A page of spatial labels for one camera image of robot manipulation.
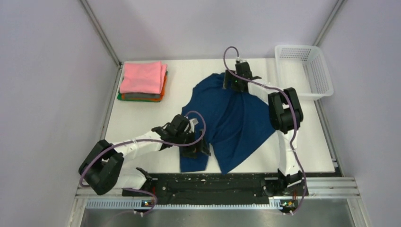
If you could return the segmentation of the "navy blue t shirt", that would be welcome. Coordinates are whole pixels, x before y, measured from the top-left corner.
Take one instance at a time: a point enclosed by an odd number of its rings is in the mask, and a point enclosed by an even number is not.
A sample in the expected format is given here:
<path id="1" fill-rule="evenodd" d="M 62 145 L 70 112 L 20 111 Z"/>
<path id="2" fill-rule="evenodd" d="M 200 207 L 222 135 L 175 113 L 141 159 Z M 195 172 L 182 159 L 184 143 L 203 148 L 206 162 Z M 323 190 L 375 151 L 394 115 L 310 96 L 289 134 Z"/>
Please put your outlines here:
<path id="1" fill-rule="evenodd" d="M 227 174 L 275 133 L 269 107 L 246 92 L 223 89 L 224 73 L 213 73 L 192 90 L 182 115 L 196 118 L 195 137 L 205 128 L 204 140 L 213 148 L 222 174 Z"/>

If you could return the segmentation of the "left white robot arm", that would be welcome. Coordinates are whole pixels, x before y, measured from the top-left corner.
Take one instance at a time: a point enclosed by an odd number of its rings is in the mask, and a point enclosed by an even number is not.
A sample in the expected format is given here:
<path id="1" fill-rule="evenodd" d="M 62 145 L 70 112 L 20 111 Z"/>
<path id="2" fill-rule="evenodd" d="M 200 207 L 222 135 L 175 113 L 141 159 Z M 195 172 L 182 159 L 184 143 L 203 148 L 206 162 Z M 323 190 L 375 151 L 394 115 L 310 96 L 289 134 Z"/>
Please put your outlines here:
<path id="1" fill-rule="evenodd" d="M 197 158 L 199 154 L 210 156 L 209 145 L 204 139 L 206 121 L 199 112 L 193 113 L 196 118 L 178 114 L 171 122 L 130 140 L 98 141 L 78 169 L 79 185 L 90 187 L 97 195 L 104 195 L 115 186 L 147 195 L 152 188 L 151 177 L 142 168 L 136 168 L 130 177 L 119 180 L 126 157 L 136 158 L 170 147 L 178 147 L 180 155 L 187 158 Z"/>

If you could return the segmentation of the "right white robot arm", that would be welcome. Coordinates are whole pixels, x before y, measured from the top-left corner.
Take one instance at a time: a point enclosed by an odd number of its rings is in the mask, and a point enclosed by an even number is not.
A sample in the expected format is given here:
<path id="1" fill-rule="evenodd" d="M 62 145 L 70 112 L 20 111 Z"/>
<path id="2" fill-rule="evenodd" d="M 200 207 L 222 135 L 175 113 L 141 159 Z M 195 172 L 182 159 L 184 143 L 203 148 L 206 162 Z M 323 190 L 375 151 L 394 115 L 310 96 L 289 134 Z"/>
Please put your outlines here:
<path id="1" fill-rule="evenodd" d="M 226 69 L 224 88 L 248 92 L 267 103 L 269 118 L 279 139 L 278 178 L 264 183 L 268 196 L 290 195 L 300 187 L 305 190 L 305 171 L 296 152 L 296 140 L 304 115 L 296 90 L 263 84 L 261 77 L 253 76 L 245 60 L 236 59 L 235 70 Z"/>

